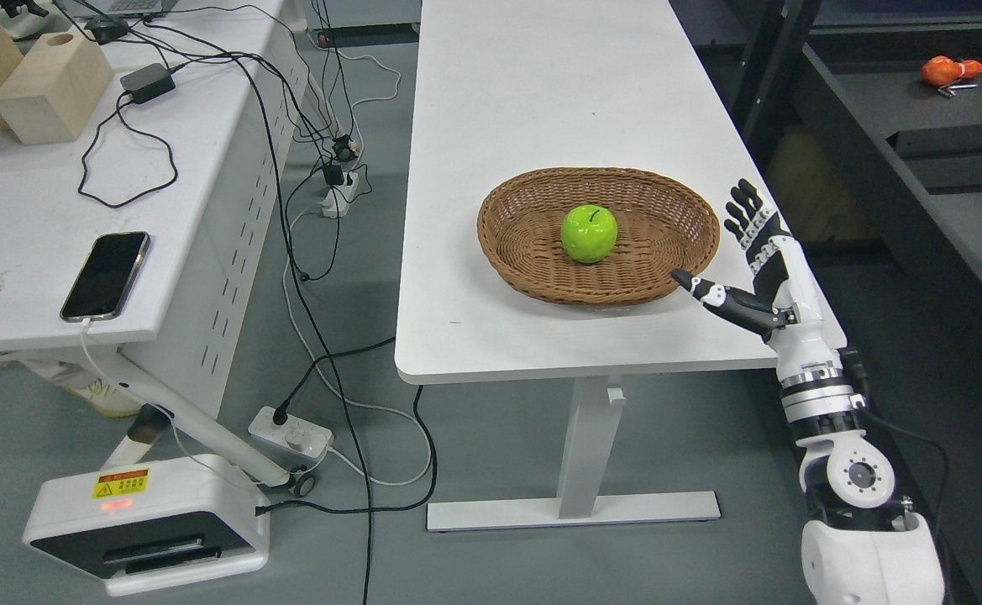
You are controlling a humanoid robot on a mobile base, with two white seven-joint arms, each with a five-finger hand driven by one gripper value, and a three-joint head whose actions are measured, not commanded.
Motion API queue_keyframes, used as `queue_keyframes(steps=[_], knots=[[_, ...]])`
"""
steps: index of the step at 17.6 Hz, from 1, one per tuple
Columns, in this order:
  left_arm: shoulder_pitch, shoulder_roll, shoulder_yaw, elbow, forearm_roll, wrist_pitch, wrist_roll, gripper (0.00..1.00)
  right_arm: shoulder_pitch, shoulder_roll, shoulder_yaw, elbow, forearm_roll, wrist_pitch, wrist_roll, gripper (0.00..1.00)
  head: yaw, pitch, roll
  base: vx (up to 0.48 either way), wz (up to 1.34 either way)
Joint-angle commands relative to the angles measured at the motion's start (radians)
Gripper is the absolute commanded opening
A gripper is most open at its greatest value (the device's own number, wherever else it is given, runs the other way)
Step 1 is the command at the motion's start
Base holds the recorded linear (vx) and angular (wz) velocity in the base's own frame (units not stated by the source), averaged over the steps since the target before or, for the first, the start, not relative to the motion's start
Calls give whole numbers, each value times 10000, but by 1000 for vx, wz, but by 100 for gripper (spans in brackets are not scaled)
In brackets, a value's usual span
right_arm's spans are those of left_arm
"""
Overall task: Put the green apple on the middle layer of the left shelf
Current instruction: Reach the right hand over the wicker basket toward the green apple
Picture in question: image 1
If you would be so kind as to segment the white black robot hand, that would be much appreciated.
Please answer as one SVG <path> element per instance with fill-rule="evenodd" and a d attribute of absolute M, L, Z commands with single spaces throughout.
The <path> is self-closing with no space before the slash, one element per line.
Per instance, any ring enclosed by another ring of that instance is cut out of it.
<path fill-rule="evenodd" d="M 725 229 L 743 249 L 753 275 L 752 292 L 723 286 L 683 269 L 675 282 L 709 313 L 760 338 L 776 353 L 776 375 L 784 381 L 801 374 L 839 376 L 839 353 L 823 337 L 823 310 L 817 280 L 801 242 L 784 226 L 778 208 L 742 179 L 730 189 Z"/>

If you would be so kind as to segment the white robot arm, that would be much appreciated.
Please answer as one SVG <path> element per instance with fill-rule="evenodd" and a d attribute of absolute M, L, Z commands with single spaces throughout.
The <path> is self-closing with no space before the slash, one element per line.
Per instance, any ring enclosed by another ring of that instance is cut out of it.
<path fill-rule="evenodd" d="M 781 352 L 784 414 L 803 450 L 809 520 L 801 565 L 818 604 L 940 604 L 945 581 L 928 521 L 896 493 L 887 456 L 868 439 L 862 384 L 820 345 Z"/>

